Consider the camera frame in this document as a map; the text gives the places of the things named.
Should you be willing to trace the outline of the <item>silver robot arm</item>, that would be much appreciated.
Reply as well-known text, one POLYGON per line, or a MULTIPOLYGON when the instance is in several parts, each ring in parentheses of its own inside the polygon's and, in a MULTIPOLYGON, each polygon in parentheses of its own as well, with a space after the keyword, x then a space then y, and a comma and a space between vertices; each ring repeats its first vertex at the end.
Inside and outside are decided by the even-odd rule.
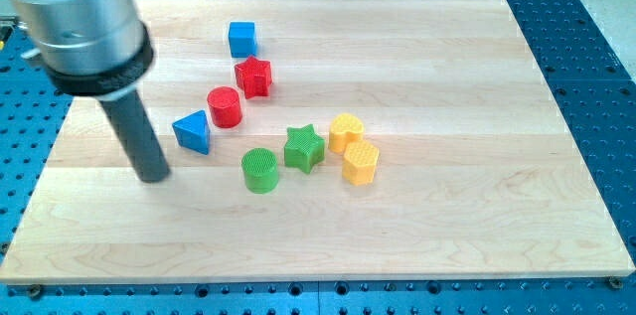
POLYGON ((10 0, 60 91, 116 100, 153 61, 133 0, 10 0))

